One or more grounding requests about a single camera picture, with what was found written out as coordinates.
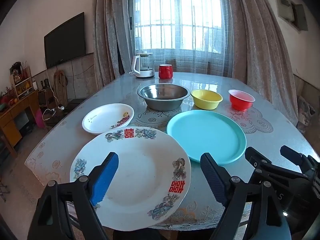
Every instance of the red mug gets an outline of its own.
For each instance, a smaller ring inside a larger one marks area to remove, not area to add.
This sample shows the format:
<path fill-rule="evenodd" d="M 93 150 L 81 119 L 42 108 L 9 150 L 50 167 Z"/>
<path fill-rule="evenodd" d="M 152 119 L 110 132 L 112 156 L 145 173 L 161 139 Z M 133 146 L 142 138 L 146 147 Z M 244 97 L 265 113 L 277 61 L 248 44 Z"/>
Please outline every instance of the red mug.
<path fill-rule="evenodd" d="M 171 79 L 173 77 L 173 69 L 170 64 L 159 65 L 159 78 L 160 79 Z"/>

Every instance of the screw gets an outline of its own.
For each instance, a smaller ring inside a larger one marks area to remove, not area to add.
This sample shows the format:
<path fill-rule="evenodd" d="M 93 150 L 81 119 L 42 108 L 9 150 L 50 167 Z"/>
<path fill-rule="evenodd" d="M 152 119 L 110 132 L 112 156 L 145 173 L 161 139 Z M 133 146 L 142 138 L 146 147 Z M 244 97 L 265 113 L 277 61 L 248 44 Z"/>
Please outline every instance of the screw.
<path fill-rule="evenodd" d="M 234 183 L 238 183 L 238 182 L 240 182 L 240 178 L 239 178 L 239 177 L 237 177 L 237 176 L 233 176 L 233 177 L 231 177 L 231 180 L 232 180 Z"/>
<path fill-rule="evenodd" d="M 49 187 L 54 186 L 54 184 L 56 184 L 56 182 L 55 182 L 54 180 L 50 180 L 50 181 L 48 182 L 48 186 L 49 186 Z"/>
<path fill-rule="evenodd" d="M 269 181 L 265 181 L 263 185 L 265 185 L 266 187 L 271 187 L 271 183 Z"/>
<path fill-rule="evenodd" d="M 81 176 L 80 178 L 79 178 L 79 181 L 81 181 L 81 182 L 86 182 L 88 180 L 88 177 L 87 176 Z"/>

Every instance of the wooden desk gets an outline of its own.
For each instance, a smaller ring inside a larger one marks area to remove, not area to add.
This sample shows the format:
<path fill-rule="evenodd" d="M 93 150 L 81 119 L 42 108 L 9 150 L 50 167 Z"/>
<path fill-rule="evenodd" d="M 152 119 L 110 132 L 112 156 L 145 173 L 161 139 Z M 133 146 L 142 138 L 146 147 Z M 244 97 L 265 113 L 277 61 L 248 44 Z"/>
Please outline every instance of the wooden desk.
<path fill-rule="evenodd" d="M 0 115 L 0 129 L 12 147 L 22 138 L 13 119 L 24 110 L 29 120 L 35 119 L 38 109 L 38 90 L 35 90 Z"/>

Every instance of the red bowl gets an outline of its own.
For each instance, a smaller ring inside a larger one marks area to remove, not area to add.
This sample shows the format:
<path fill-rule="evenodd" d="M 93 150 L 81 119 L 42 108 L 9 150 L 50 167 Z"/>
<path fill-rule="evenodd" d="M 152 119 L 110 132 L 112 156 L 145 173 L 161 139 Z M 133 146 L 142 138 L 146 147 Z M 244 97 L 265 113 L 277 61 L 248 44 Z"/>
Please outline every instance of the red bowl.
<path fill-rule="evenodd" d="M 246 111 L 255 101 L 254 97 L 246 92 L 231 89 L 229 90 L 229 100 L 231 102 L 231 107 L 238 111 Z"/>

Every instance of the red chinese character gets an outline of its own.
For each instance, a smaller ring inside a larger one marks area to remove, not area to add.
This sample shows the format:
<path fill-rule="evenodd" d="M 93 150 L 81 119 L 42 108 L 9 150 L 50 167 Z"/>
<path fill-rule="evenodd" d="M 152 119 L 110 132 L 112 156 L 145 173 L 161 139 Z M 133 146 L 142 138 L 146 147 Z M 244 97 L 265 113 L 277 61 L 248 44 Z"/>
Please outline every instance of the red chinese character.
<path fill-rule="evenodd" d="M 124 129 L 124 137 L 125 138 L 132 138 L 134 137 L 134 129 Z"/>
<path fill-rule="evenodd" d="M 185 184 L 184 180 L 177 180 L 171 182 L 171 187 L 169 192 L 181 193 L 183 191 L 183 185 Z"/>

